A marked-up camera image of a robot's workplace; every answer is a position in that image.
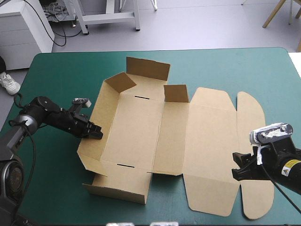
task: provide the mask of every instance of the wire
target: wire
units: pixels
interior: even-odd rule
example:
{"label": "wire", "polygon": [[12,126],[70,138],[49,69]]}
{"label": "wire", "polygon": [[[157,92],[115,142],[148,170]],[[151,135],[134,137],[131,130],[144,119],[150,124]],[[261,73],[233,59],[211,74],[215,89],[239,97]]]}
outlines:
{"label": "wire", "polygon": [[[48,13],[48,14],[49,14],[49,15],[47,15],[47,17],[55,16],[53,13],[48,12],[48,11],[46,11],[46,10],[44,10],[44,13]],[[58,35],[58,36],[61,36],[61,37],[72,38],[72,37],[78,36],[78,35],[81,33],[81,30],[80,30],[78,33],[74,34],[74,35],[61,35],[61,34],[59,34],[59,33],[56,33],[55,31],[53,31],[53,33],[56,34],[56,35]]]}
{"label": "wire", "polygon": [[274,184],[274,186],[280,191],[280,193],[291,203],[292,206],[301,214],[301,209],[298,208],[298,206],[284,193],[284,191],[276,184],[274,179],[268,174],[268,172],[265,170],[264,166],[261,164],[261,167],[264,171],[264,173],[267,175],[269,180]]}
{"label": "wire", "polygon": [[21,93],[16,93],[16,94],[14,95],[14,103],[15,103],[15,105],[16,105],[18,108],[21,108],[21,109],[25,110],[25,107],[22,106],[22,99],[23,99],[23,96],[22,96]]}
{"label": "wire", "polygon": [[63,26],[61,25],[62,30],[63,30],[63,33],[64,33],[64,37],[65,37],[65,42],[64,42],[63,45],[61,45],[61,44],[56,43],[56,42],[52,39],[52,37],[51,37],[50,34],[48,33],[48,31],[47,31],[47,29],[46,29],[46,27],[45,27],[45,25],[44,25],[44,23],[43,23],[41,17],[39,16],[38,12],[36,11],[36,9],[35,9],[35,8],[34,8],[27,0],[24,0],[24,1],[25,1],[25,2],[33,9],[33,11],[37,14],[37,16],[39,17],[40,21],[42,22],[42,25],[43,25],[43,27],[44,27],[44,29],[45,29],[45,31],[46,31],[48,37],[52,40],[52,42],[53,42],[54,44],[56,44],[57,46],[60,46],[60,47],[65,46],[66,43],[67,43],[67,37],[66,37],[66,33],[65,33],[65,30],[64,30]]}
{"label": "wire", "polygon": [[[53,33],[56,34],[56,35],[58,35],[58,36],[64,37],[63,35],[58,34],[58,33],[56,33],[56,32],[53,32]],[[67,38],[75,37],[75,36],[78,36],[80,33],[81,33],[81,30],[80,30],[77,34],[74,34],[74,35],[67,35],[66,37],[67,37]]]}
{"label": "wire", "polygon": [[44,128],[44,127],[46,127],[47,125],[48,125],[48,124],[45,124],[44,126],[40,126],[39,129],[40,129],[40,128]]}
{"label": "wire", "polygon": [[[27,129],[26,121],[23,121],[23,122],[16,122],[16,121],[14,121],[14,120],[9,120],[8,123],[9,123],[10,126],[21,126],[21,127],[25,130],[26,134],[29,136],[30,140],[32,141],[32,151],[33,151],[33,152],[32,152],[32,168],[31,168],[31,170],[30,170],[30,174],[29,174],[29,177],[28,177],[28,179],[27,179],[27,182],[26,182],[26,185],[25,185],[25,188],[24,188],[24,191],[23,191],[23,197],[22,197],[22,200],[21,200],[20,203],[19,203],[19,206],[20,206],[21,203],[22,203],[22,201],[23,201],[23,199],[24,199],[24,197],[25,197],[25,194],[26,194],[26,192],[27,192],[27,189],[28,189],[28,187],[29,187],[29,184],[30,184],[30,182],[31,182],[31,180],[32,180],[34,168],[35,168],[35,165],[36,165],[37,147],[36,147],[36,143],[34,142],[34,140],[33,140],[33,138],[32,138],[32,135],[30,134],[30,132],[29,132],[28,129]],[[13,213],[13,219],[14,219],[14,221],[12,222],[11,225],[14,225],[14,223],[16,222],[16,219],[15,219],[15,217],[16,217],[16,212],[17,212],[17,209],[16,209],[15,212]]]}

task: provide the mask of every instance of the green mat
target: green mat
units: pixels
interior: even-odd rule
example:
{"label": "green mat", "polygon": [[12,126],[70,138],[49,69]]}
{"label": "green mat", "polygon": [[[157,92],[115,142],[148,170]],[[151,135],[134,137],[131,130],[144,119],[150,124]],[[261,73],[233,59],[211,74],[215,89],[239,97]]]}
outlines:
{"label": "green mat", "polygon": [[[301,79],[282,48],[39,54],[21,87],[23,103],[36,96],[47,96],[64,108],[69,108],[75,97],[88,97],[95,103],[102,81],[126,70],[126,56],[170,63],[169,84],[187,84],[190,98],[197,87],[221,89],[229,93],[236,106],[237,93],[248,92],[261,103],[267,124],[293,125],[293,140],[301,147]],[[93,106],[83,113],[90,115]],[[13,119],[18,110],[14,106],[8,119]],[[6,122],[1,134],[8,129]],[[33,137],[37,144],[37,164],[20,213],[40,224],[301,223],[299,213],[278,191],[271,210],[259,220],[251,221],[243,216],[240,192],[229,217],[192,211],[187,204],[182,176],[153,175],[145,206],[90,195],[81,184],[91,183],[94,174],[84,169],[76,153],[79,139],[50,126],[40,129]],[[19,154],[28,174],[32,162],[29,139]],[[285,191],[301,206],[301,196]]]}

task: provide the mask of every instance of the cardboard panel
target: cardboard panel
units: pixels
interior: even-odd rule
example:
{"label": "cardboard panel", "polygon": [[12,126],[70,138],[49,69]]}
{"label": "cardboard panel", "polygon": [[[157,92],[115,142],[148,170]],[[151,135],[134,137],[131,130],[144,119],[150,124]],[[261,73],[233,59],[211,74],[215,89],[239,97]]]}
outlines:
{"label": "cardboard panel", "polygon": [[153,172],[182,174],[189,103],[166,102],[161,120]]}
{"label": "cardboard panel", "polygon": [[165,85],[164,94],[166,102],[189,102],[186,85]]}
{"label": "cardboard panel", "polygon": [[228,111],[235,111],[227,92],[216,89],[200,87],[195,92],[191,104],[203,105],[206,107],[221,108]]}
{"label": "cardboard panel", "polygon": [[[96,160],[100,159],[100,156],[106,146],[111,124],[118,105],[118,99],[119,93],[104,81],[90,117],[92,122],[102,127],[103,138],[101,140],[82,139],[79,144],[78,153]],[[100,173],[98,167],[92,167],[95,164],[87,162],[89,161],[88,158],[85,158],[85,160],[86,162],[84,165],[90,166],[88,170]]]}
{"label": "cardboard panel", "polygon": [[183,164],[188,202],[194,210],[227,216],[239,188],[231,173],[232,152],[238,151],[236,111],[223,91],[198,88],[193,100]]}
{"label": "cardboard panel", "polygon": [[121,199],[121,200],[136,202],[140,204],[146,203],[146,198],[142,194],[134,194],[131,192],[125,192],[114,188],[97,187],[97,186],[86,185],[86,184],[83,184],[83,186],[91,194],[102,195],[113,199]]}
{"label": "cardboard panel", "polygon": [[127,57],[127,73],[167,81],[170,64]]}
{"label": "cardboard panel", "polygon": [[123,95],[149,98],[152,100],[164,101],[164,85],[167,81],[150,79],[138,75],[127,74],[137,85],[122,92]]}
{"label": "cardboard panel", "polygon": [[125,72],[116,74],[105,81],[119,93],[136,85]]}
{"label": "cardboard panel", "polygon": [[[251,95],[239,92],[237,97],[237,124],[239,152],[253,153],[249,140],[252,130],[265,126],[264,112]],[[241,181],[244,214],[249,219],[258,219],[271,208],[274,199],[274,186],[270,181]]]}
{"label": "cardboard panel", "polygon": [[190,209],[223,217],[230,215],[239,186],[184,174]]}
{"label": "cardboard panel", "polygon": [[245,216],[255,220],[267,214],[274,201],[274,185],[269,180],[242,180],[240,185]]}
{"label": "cardboard panel", "polygon": [[121,95],[101,159],[152,170],[164,102]]}
{"label": "cardboard panel", "polygon": [[108,172],[108,176],[96,174],[92,184],[94,188],[88,186],[89,191],[107,197],[146,203],[151,181],[150,173],[105,162],[103,167]]}

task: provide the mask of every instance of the sneaker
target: sneaker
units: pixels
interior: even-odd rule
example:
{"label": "sneaker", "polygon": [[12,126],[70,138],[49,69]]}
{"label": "sneaker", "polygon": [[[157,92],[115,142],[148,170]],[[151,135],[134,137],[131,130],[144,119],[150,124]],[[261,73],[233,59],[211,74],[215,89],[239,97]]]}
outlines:
{"label": "sneaker", "polygon": [[0,84],[3,86],[8,94],[14,95],[20,90],[20,84],[17,83],[9,74],[2,72],[0,74]]}

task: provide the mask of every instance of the yellow warning label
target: yellow warning label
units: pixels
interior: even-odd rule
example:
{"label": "yellow warning label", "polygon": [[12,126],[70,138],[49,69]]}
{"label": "yellow warning label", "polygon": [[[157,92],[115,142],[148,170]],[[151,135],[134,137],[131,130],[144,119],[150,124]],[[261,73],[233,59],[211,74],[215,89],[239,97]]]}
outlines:
{"label": "yellow warning label", "polygon": [[301,162],[300,160],[293,159],[288,161],[284,166],[286,166],[287,168],[292,168],[294,165],[300,162]]}

